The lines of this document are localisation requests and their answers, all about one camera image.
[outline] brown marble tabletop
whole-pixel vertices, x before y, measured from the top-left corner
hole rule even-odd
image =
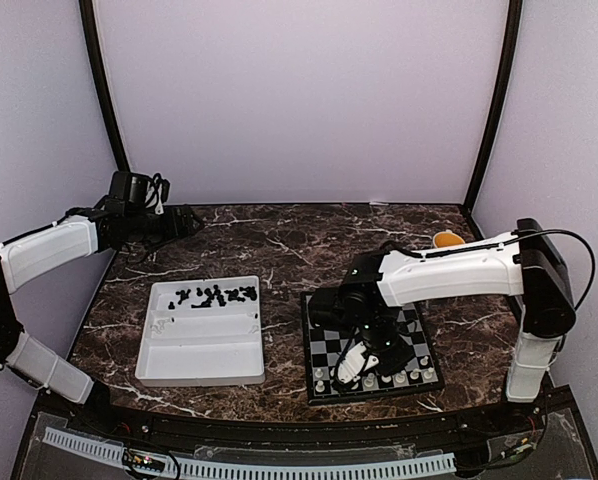
[[[206,229],[137,263],[117,255],[70,361],[111,387],[113,403],[222,420],[326,422],[386,419],[495,403],[517,324],[500,296],[423,302],[443,390],[363,403],[307,403],[300,294],[336,286],[352,257],[390,239],[429,247],[451,229],[473,237],[456,206],[240,205],[199,207]],[[147,388],[134,376],[155,282],[257,275],[266,380],[244,387]]]

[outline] chessboard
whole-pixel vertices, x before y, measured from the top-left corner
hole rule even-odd
[[[406,343],[415,351],[406,367],[390,377],[378,375],[369,369],[360,375],[359,381],[342,388],[334,381],[334,368],[350,334],[313,327],[308,316],[310,293],[301,296],[302,327],[306,359],[306,385],[309,405],[350,403],[388,395],[409,395],[444,387],[443,376],[435,357],[430,337],[415,304],[403,307],[399,314],[400,331]],[[357,334],[350,345],[361,341]]]

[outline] yellow cup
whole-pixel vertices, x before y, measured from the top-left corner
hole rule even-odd
[[[432,237],[432,245],[435,248],[454,247],[455,245],[462,245],[464,243],[466,242],[463,238],[456,233],[452,233],[450,230],[436,233],[435,236]]]

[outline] white robotic arm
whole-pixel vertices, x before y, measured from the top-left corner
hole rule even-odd
[[[414,356],[397,330],[400,308],[462,295],[523,295],[524,313],[508,373],[509,401],[528,403],[575,322],[567,268],[532,219],[514,232],[454,247],[407,251],[396,247],[357,256],[338,288],[315,292],[310,321],[327,329],[358,328],[363,343],[343,352],[336,378],[349,384],[376,368],[392,375]]]
[[[37,231],[0,244],[0,370],[8,366],[40,388],[84,404],[98,383],[31,337],[9,296],[30,280],[77,258],[140,241],[149,251],[193,235],[203,222],[189,206],[167,206],[169,183],[117,172],[95,208],[75,208]],[[99,384],[98,390],[105,387]]]

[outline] wall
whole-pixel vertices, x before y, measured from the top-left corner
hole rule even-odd
[[[107,191],[114,162],[77,1],[0,1],[0,240]],[[109,256],[74,262],[13,296],[26,329],[70,348]],[[35,392],[0,373],[0,479],[8,478]]]
[[[484,233],[532,216],[582,234],[598,259],[598,2],[524,2],[509,95],[475,216]],[[555,238],[575,295],[587,280],[585,250]],[[598,274],[553,367],[569,383],[598,455]]]
[[[461,202],[505,0],[97,1],[130,163],[173,201]]]

